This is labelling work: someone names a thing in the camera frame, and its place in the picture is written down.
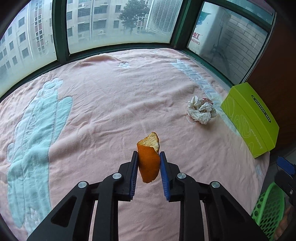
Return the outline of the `person right hand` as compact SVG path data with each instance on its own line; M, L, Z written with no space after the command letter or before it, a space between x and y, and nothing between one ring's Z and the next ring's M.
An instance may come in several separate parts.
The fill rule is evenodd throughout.
M294 212L294 207L291 205L285 210L282 220L279 222L278 227L276 228L276 231L274 233L275 240L278 240L280 236L283 234L283 232L285 231L285 229L288 227L291 221L293 212Z

